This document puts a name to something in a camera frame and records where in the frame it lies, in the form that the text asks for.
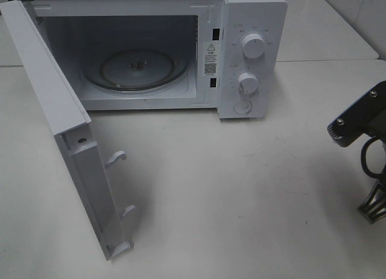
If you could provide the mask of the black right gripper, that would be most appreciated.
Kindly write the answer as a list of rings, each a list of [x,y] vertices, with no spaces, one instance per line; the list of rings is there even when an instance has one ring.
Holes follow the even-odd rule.
[[[380,179],[385,176],[385,110],[371,122],[373,137],[366,150],[366,163],[370,176]],[[377,181],[358,211],[367,222],[377,222],[385,218],[385,186]]]

